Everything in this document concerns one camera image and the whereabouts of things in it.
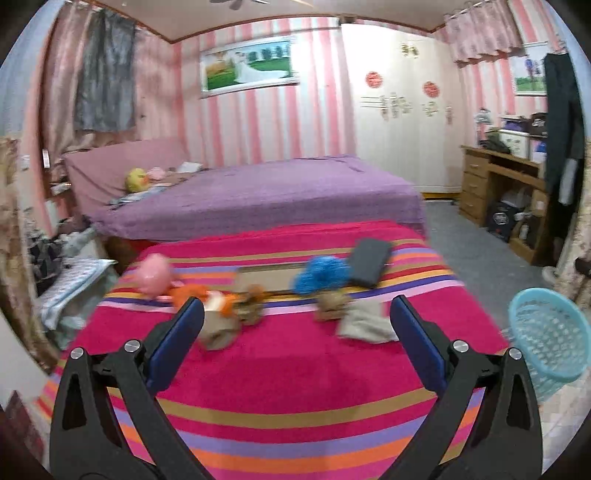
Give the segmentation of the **beige paper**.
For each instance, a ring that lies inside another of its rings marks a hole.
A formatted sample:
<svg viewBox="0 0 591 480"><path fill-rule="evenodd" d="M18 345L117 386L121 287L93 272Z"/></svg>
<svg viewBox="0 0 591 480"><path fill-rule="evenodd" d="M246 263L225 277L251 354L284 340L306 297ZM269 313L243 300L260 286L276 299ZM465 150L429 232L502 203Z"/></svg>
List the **beige paper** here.
<svg viewBox="0 0 591 480"><path fill-rule="evenodd" d="M385 307L375 300L356 300L349 303L339 320L337 335L339 338L370 344L399 341Z"/></svg>

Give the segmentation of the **black hanging clothes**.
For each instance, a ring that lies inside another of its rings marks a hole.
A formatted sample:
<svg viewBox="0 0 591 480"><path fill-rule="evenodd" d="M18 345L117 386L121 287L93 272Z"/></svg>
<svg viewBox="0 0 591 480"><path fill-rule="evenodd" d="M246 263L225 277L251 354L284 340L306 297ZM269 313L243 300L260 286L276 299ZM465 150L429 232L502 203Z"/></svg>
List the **black hanging clothes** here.
<svg viewBox="0 0 591 480"><path fill-rule="evenodd" d="M557 263L581 197L585 129L570 56L549 54L544 68L548 101L545 182L550 194L547 252L550 261Z"/></svg>

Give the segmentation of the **pink ceramic mug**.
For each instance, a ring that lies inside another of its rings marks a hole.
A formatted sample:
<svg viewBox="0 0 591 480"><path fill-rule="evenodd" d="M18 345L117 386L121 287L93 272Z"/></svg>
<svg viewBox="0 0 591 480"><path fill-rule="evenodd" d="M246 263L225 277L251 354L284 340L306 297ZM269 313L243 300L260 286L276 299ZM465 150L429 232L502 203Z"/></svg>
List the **pink ceramic mug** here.
<svg viewBox="0 0 591 480"><path fill-rule="evenodd" d="M146 256L133 273L137 291L152 300L168 300L174 280L169 259L159 253Z"/></svg>

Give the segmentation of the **yellow duck plush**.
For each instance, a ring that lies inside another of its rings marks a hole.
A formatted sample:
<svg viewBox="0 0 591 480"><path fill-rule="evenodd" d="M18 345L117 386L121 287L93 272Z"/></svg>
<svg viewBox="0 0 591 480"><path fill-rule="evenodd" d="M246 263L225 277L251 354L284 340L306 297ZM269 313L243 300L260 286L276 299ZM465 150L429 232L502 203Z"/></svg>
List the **yellow duck plush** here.
<svg viewBox="0 0 591 480"><path fill-rule="evenodd" d="M125 190L128 194L140 193L150 187L150 179L142 168L131 169L125 177Z"/></svg>

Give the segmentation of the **brown paper ball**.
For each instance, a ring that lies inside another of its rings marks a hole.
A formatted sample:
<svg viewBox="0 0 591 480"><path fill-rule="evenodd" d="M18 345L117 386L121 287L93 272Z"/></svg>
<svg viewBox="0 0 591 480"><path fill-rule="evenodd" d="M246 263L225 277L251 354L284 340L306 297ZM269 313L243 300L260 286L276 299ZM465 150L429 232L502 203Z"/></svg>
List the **brown paper ball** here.
<svg viewBox="0 0 591 480"><path fill-rule="evenodd" d="M315 320L336 321L342 318L348 310L352 298L341 290L325 290L315 295L317 313Z"/></svg>

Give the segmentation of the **wooden desk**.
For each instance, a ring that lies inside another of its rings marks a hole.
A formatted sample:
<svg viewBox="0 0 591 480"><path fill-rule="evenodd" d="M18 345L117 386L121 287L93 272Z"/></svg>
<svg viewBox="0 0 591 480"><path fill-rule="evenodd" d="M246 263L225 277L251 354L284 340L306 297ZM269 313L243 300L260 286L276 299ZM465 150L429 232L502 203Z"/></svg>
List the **wooden desk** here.
<svg viewBox="0 0 591 480"><path fill-rule="evenodd" d="M493 150L469 146L462 149L460 214L486 228L488 210L494 203L504 201L521 209L515 216L517 224L508 244L529 264L540 264L549 203L541 166Z"/></svg>

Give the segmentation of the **pink window valance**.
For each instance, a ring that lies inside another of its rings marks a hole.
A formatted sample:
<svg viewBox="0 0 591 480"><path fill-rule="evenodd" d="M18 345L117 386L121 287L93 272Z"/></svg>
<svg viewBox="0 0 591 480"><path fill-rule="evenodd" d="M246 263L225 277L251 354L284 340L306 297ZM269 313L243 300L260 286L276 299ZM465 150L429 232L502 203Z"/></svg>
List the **pink window valance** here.
<svg viewBox="0 0 591 480"><path fill-rule="evenodd" d="M443 31L455 62L469 63L522 52L545 43L560 49L560 35L546 1L479 1L444 16Z"/></svg>

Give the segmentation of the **cardboard tube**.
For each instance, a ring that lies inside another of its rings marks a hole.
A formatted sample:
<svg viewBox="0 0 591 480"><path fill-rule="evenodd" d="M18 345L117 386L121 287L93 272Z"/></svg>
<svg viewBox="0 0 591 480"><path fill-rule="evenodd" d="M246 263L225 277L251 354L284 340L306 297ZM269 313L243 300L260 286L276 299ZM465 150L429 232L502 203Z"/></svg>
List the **cardboard tube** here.
<svg viewBox="0 0 591 480"><path fill-rule="evenodd" d="M204 313L204 326L198 336L198 343L208 351L227 348L242 330L242 325L235 317L223 317L218 311Z"/></svg>

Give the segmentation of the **patterned white cloth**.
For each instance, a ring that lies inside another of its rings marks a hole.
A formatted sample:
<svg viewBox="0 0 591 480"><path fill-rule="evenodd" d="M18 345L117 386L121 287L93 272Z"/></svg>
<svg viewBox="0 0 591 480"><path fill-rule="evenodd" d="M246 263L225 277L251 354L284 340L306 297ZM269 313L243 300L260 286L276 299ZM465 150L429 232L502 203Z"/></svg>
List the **patterned white cloth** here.
<svg viewBox="0 0 591 480"><path fill-rule="evenodd" d="M64 315L83 314L96 306L116 283L115 261L102 258L69 258L53 285L36 301L36 308L45 330L54 331Z"/></svg>

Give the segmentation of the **blue plastic wrapper ball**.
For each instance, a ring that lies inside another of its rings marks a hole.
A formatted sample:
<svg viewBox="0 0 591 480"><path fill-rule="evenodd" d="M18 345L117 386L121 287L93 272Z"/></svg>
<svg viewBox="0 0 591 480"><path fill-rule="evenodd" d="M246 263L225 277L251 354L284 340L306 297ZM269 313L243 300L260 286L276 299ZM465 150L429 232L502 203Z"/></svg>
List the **blue plastic wrapper ball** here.
<svg viewBox="0 0 591 480"><path fill-rule="evenodd" d="M339 289L349 282L349 264L335 256L311 258L294 277L293 291L308 296L322 290Z"/></svg>

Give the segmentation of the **striped pink red blanket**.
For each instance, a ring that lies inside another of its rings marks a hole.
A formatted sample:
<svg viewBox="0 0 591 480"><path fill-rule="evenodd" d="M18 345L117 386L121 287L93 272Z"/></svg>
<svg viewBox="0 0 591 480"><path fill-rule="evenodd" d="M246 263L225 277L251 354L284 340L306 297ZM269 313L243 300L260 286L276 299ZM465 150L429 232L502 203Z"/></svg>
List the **striped pink red blanket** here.
<svg viewBox="0 0 591 480"><path fill-rule="evenodd" d="M164 244L186 282L226 290L239 268L345 256L369 237L392 243L378 288L356 299L388 307L408 296L452 339L484 353L505 348L499 329L444 260L390 221L288 226ZM218 352L195 346L160 404L218 479L366 479L379 476L433 405L404 349L338 337L293 295L266 303L263 320Z"/></svg>

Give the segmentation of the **black box under desk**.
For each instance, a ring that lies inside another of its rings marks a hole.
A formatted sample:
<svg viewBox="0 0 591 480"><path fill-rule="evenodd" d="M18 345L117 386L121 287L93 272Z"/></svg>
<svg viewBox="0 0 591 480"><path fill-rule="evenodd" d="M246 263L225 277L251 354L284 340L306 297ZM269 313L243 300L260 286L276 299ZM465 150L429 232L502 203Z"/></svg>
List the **black box under desk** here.
<svg viewBox="0 0 591 480"><path fill-rule="evenodd" d="M515 216L520 212L521 209L510 203L504 201L494 203L488 210L487 231L508 243L517 224Z"/></svg>

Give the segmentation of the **black wallet pouch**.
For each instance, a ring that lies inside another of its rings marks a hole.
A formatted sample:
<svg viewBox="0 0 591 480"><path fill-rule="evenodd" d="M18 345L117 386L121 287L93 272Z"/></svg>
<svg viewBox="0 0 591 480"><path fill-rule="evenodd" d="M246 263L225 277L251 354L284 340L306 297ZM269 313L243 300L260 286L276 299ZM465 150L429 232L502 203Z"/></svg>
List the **black wallet pouch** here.
<svg viewBox="0 0 591 480"><path fill-rule="evenodd" d="M378 286L392 254L392 244L363 238L349 253L349 284L374 289Z"/></svg>

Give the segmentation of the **floral curtain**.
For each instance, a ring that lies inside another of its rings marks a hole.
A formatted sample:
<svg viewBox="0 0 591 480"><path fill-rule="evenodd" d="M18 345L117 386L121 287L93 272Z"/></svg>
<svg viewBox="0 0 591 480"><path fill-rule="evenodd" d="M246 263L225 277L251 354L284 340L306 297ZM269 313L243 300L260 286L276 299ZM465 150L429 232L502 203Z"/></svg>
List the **floral curtain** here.
<svg viewBox="0 0 591 480"><path fill-rule="evenodd" d="M590 261L590 202L590 139L587 138L581 198L566 261L555 286L558 293L572 300L582 310L590 309L590 279L577 271L575 261Z"/></svg>

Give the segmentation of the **brown paper scrap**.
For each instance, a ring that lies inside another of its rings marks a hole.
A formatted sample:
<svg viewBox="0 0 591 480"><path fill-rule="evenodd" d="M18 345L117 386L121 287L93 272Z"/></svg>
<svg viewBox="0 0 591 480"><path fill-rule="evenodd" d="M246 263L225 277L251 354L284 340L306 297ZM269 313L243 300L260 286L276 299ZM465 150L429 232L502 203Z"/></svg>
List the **brown paper scrap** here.
<svg viewBox="0 0 591 480"><path fill-rule="evenodd" d="M240 322L253 326L259 323L263 316L266 303L266 290L260 285L250 285L245 292L238 295L233 312Z"/></svg>

